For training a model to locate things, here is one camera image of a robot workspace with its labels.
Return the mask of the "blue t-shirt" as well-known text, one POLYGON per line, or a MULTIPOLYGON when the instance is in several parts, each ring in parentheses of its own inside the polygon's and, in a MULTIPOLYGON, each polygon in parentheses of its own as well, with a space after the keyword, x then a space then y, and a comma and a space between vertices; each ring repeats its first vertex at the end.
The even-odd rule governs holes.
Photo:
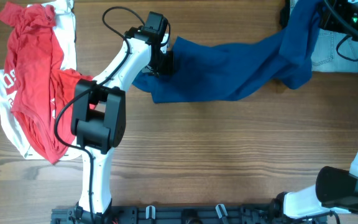
POLYGON ((297 89, 312 77, 319 4, 298 1, 287 26, 255 44, 208 47, 178 37, 173 45, 174 74, 157 78, 139 73, 133 84, 150 93, 154 103, 237 101, 270 80, 297 89))

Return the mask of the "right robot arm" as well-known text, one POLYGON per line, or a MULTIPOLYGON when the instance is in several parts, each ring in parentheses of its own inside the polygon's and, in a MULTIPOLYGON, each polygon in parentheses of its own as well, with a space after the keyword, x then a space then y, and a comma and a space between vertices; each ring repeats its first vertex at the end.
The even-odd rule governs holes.
MULTIPOLYGON (((358 41, 358 1, 323 1, 320 28, 358 41)), ((314 185, 283 194, 283 216, 294 222, 323 215, 358 214, 358 150, 347 170, 323 167, 314 185)))

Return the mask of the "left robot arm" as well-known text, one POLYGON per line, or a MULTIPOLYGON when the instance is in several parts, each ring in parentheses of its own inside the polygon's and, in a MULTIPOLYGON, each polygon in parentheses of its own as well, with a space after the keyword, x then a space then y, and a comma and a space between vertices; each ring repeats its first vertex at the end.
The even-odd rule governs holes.
POLYGON ((140 72, 155 77, 173 74, 173 52, 167 49, 170 24, 162 14, 150 12, 142 26, 130 28, 123 38, 108 67, 75 87, 71 132, 82 152, 83 190, 74 207, 74 222, 112 222, 109 172, 126 130, 126 92, 140 72))

